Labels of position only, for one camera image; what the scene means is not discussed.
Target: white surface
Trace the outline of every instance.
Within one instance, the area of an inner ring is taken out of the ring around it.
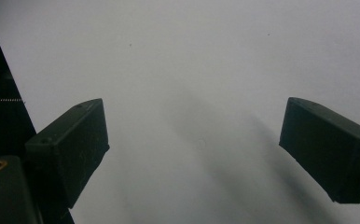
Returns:
[[[38,131],[103,98],[81,223],[360,223],[277,147],[297,96],[360,123],[360,1],[0,0]]]

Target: white backdrop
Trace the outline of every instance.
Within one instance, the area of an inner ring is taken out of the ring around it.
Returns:
[[[103,98],[88,223],[360,223],[278,147],[286,100],[360,123],[360,1],[0,0],[37,131]]]

